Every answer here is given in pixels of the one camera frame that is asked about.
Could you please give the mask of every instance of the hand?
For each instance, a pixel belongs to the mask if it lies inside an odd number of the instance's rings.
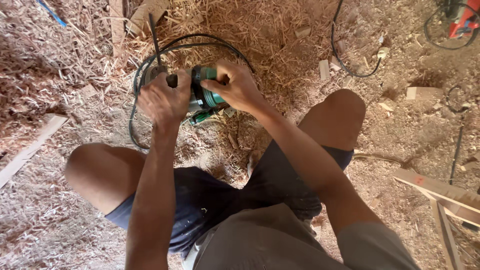
[[[184,69],[178,70],[177,76],[176,88],[168,86],[166,73],[160,73],[140,89],[137,105],[154,125],[179,124],[187,114],[192,79]]]
[[[203,80],[200,84],[203,88],[219,94],[237,110],[253,113],[268,105],[258,91],[250,71],[227,60],[219,60],[216,63],[216,81]]]

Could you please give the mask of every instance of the dark blue shorts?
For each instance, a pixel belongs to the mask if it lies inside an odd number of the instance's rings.
[[[353,151],[323,147],[344,170]],[[318,196],[293,170],[275,141],[258,162],[243,189],[236,189],[197,167],[174,169],[175,222],[170,253],[185,257],[195,241],[209,229],[244,209],[285,203],[301,219],[311,219],[322,210]],[[135,193],[105,217],[127,229]]]

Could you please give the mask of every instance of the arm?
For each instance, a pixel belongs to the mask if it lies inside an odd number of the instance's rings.
[[[175,214],[173,152],[190,97],[190,77],[178,73],[172,89],[161,73],[142,87],[138,106],[154,123],[150,152],[140,176],[127,231],[125,269],[168,269],[167,253]]]
[[[249,71],[227,61],[217,63],[217,81],[202,86],[238,110],[251,113],[278,143],[302,180],[322,199],[335,234],[358,221],[381,220],[359,197],[335,160],[312,138],[288,122],[262,97]]]

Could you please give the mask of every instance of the red mark on wood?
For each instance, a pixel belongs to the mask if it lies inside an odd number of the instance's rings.
[[[417,184],[417,185],[423,185],[423,181],[424,181],[424,180],[425,180],[425,179],[424,179],[423,177],[419,177],[419,176],[418,176],[418,177],[415,177],[415,184]]]

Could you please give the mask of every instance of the sawdust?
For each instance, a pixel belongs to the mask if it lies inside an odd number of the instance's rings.
[[[127,5],[130,17],[141,1]],[[66,114],[68,121],[27,165],[0,190],[0,269],[122,269],[125,231],[116,228],[65,182],[63,166],[80,144],[104,142],[133,147],[127,123],[132,107],[132,77],[137,66],[153,53],[151,36],[126,37],[119,58],[112,57],[108,1],[48,1],[65,28],[34,2],[0,4],[0,152],[1,163],[11,159],[35,138],[48,112]],[[331,55],[330,24],[337,3],[315,0],[174,0],[168,17],[157,26],[160,46],[184,34],[205,32],[232,43],[251,61],[259,89],[287,119],[298,123],[311,106],[340,88],[347,76],[336,72],[320,81],[318,61]],[[343,40],[345,64],[367,72],[379,47],[389,47],[379,71],[356,79],[353,91],[361,96],[367,115],[358,140],[360,152],[398,160],[421,174],[448,181],[461,124],[464,135],[457,164],[480,147],[478,69],[479,43],[460,51],[438,50],[422,35],[421,24],[436,9],[428,0],[390,2],[345,1],[336,25]],[[204,20],[198,23],[198,16]],[[294,31],[310,26],[308,37]],[[383,44],[378,39],[384,37]],[[203,41],[194,38],[190,42]],[[218,59],[238,60],[224,49],[204,47],[168,53],[169,68],[213,66]],[[97,94],[81,89],[91,84]],[[445,90],[461,85],[458,103],[476,103],[462,115],[437,101],[405,100],[408,86]],[[376,104],[380,96],[397,103],[393,112]],[[135,137],[148,144],[151,123],[140,113],[134,119]],[[236,136],[234,149],[228,135]],[[252,149],[265,150],[270,136],[247,113],[232,118],[214,116],[198,126],[185,124],[179,133],[175,166],[198,166],[240,188],[247,182],[246,164]],[[397,232],[422,269],[445,269],[428,200],[396,182],[399,165],[385,160],[355,159],[346,170],[360,196]],[[457,168],[454,185],[476,192],[480,171]],[[341,260],[326,213],[316,227],[327,252]],[[456,225],[455,240],[465,269],[480,264],[478,235]],[[169,257],[179,269],[178,257]]]

